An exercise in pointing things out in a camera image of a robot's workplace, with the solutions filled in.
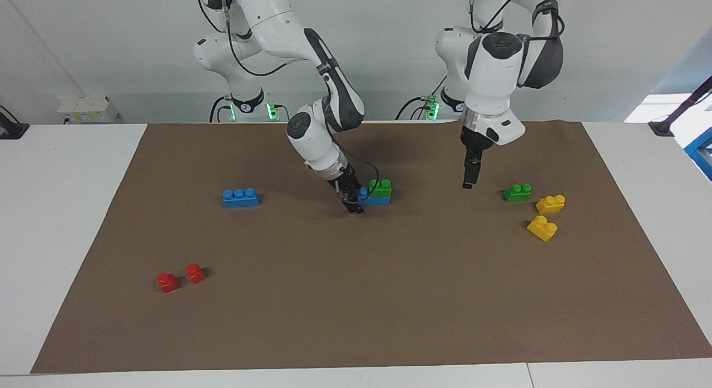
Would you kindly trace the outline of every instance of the red toy brick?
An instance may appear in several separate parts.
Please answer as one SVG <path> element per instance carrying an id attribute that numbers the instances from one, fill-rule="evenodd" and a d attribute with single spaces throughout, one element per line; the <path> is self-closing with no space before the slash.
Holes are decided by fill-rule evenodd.
<path id="1" fill-rule="evenodd" d="M 158 276 L 158 287 L 167 294 L 171 290 L 178 289 L 178 279 L 173 274 L 164 272 Z"/>
<path id="2" fill-rule="evenodd" d="M 188 267 L 185 267 L 185 273 L 193 284 L 197 284 L 205 279 L 205 274 L 198 264 L 190 264 Z"/>

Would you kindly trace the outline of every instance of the green block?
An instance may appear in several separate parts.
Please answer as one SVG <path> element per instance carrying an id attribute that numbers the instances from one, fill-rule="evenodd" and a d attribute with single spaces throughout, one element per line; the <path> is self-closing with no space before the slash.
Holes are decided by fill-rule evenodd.
<path id="1" fill-rule="evenodd" d="M 373 186 L 376 185 L 376 180 L 371 180 L 368 185 L 368 191 L 373 190 Z M 381 183 L 373 191 L 371 198 L 390 198 L 393 194 L 393 188 L 391 187 L 391 180 L 382 180 Z"/>
<path id="2" fill-rule="evenodd" d="M 528 183 L 518 185 L 515 183 L 504 191 L 504 198 L 508 202 L 523 202 L 532 196 L 532 186 Z"/>

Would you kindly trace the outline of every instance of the blue plastic object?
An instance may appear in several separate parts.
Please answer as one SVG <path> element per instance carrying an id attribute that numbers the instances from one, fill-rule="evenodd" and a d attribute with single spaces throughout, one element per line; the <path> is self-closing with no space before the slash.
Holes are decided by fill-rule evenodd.
<path id="1" fill-rule="evenodd" d="M 702 172 L 707 175 L 712 181 L 712 128 L 705 131 L 699 138 L 694 140 L 685 152 L 697 163 L 697 166 L 702 169 Z"/>
<path id="2" fill-rule="evenodd" d="M 247 190 L 224 191 L 223 204 L 226 208 L 254 207 L 260 204 L 257 191 L 253 188 Z"/>
<path id="3" fill-rule="evenodd" d="M 361 190 L 358 193 L 358 201 L 359 203 L 366 205 L 366 206 L 388 206 L 391 204 L 391 198 L 368 198 L 366 199 L 366 196 L 368 196 L 368 188 L 365 186 L 361 187 Z"/>

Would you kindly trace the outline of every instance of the yellow block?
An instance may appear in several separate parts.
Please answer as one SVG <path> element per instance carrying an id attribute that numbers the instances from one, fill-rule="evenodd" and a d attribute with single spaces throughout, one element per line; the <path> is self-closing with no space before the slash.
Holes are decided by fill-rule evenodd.
<path id="1" fill-rule="evenodd" d="M 536 209 L 540 214 L 558 213 L 566 206 L 566 198 L 563 195 L 547 196 L 536 203 Z"/>
<path id="2" fill-rule="evenodd" d="M 542 241 L 547 242 L 556 233 L 559 227 L 554 223 L 550 223 L 544 216 L 536 216 L 534 221 L 527 226 L 527 230 L 532 231 L 534 235 L 541 238 Z"/>

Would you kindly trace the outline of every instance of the white table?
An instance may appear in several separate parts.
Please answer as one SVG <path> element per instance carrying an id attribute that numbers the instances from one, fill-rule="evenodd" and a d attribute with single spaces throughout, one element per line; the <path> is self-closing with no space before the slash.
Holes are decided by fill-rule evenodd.
<path id="1" fill-rule="evenodd" d="M 33 126 L 0 141 L 0 386 L 712 386 L 712 360 L 27 376 L 145 127 Z M 647 125 L 585 127 L 709 340 L 712 185 Z"/>

